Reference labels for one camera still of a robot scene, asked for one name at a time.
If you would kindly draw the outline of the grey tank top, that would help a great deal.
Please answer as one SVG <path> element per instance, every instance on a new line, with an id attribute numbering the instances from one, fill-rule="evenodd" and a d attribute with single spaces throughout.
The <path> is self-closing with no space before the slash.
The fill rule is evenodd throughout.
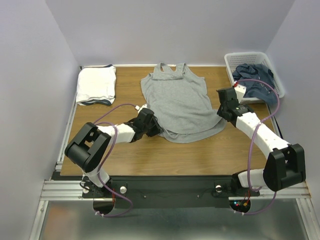
<path id="1" fill-rule="evenodd" d="M 172 143 L 187 144 L 214 136 L 226 127 L 208 97 L 204 77 L 186 63 L 175 70 L 159 63 L 140 81 L 143 97 L 163 129 L 160 136 Z"/>

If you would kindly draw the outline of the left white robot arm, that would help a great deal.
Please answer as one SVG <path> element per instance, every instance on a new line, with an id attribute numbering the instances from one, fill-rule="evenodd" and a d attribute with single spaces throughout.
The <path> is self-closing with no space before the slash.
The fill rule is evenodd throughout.
<path id="1" fill-rule="evenodd" d="M 138 110 L 137 117 L 111 126 L 87 122 L 68 143 L 64 155 L 81 168 L 94 184 L 94 191 L 100 197 L 111 193 L 110 176 L 102 170 L 101 162 L 108 146 L 119 143 L 134 143 L 143 135 L 154 137 L 163 132 L 155 113 L 146 107 Z"/>

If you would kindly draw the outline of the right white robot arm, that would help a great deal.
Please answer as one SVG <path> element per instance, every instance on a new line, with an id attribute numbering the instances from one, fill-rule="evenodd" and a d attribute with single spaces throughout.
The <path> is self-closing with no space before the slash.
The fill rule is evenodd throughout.
<path id="1" fill-rule="evenodd" d="M 242 85 L 217 91 L 220 107 L 217 114 L 242 131 L 266 158 L 263 169 L 248 168 L 235 173 L 230 182 L 231 192 L 242 195 L 251 188 L 259 191 L 267 187 L 273 192 L 306 180 L 305 151 L 300 144 L 290 144 L 269 129 L 248 105 L 240 102 L 246 88 Z"/>

